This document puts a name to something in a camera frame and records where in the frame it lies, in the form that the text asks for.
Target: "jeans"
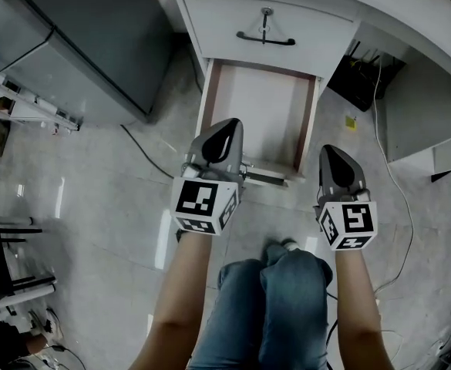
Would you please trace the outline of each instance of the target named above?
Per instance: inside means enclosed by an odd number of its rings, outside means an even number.
[[[266,264],[222,267],[220,293],[188,369],[319,370],[326,366],[325,261],[274,244]]]

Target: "gray refrigerator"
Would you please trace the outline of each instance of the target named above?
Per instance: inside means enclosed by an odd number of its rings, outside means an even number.
[[[157,0],[0,0],[0,70],[83,122],[146,119],[172,35]]]

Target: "open drawer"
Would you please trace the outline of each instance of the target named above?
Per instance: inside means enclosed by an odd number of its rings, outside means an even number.
[[[302,168],[318,101],[319,78],[277,67],[211,59],[196,135],[216,122],[244,124],[247,182],[303,182]]]

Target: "tiled floor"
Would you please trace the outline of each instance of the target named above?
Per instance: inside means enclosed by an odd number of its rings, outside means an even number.
[[[157,122],[129,126],[172,174],[179,173],[194,137],[199,104],[190,62],[181,53],[157,102]],[[345,116],[357,119],[356,131],[345,127]],[[293,237],[305,245],[308,237],[321,237],[311,207],[318,191],[318,152],[326,143],[362,165],[378,203],[380,233],[365,250],[375,288],[396,275],[410,239],[409,218],[375,141],[372,114],[327,89],[318,104],[306,183],[292,190],[248,186],[230,228],[213,239],[205,318],[223,264],[257,257],[265,238]],[[399,182],[416,232],[400,279],[379,295],[383,328],[394,331],[385,333],[385,342],[396,369],[431,363],[437,341],[451,326],[451,174],[434,184],[401,176]],[[66,344],[89,370],[127,368],[144,342],[176,247],[175,226],[161,231],[169,201],[170,180],[118,126],[85,125],[61,137],[37,126],[13,126],[0,159],[0,215],[31,215],[45,228],[33,247],[59,279],[57,292],[46,301],[62,320]],[[323,240],[316,254],[334,267]],[[336,293],[336,281],[329,291]],[[331,325],[335,303],[328,303]],[[329,360],[342,369],[336,334]]]

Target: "yellow sticker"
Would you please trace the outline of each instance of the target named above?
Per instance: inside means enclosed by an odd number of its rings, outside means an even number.
[[[357,121],[355,120],[355,118],[351,118],[350,116],[346,116],[345,117],[345,125],[350,129],[350,130],[357,130]]]

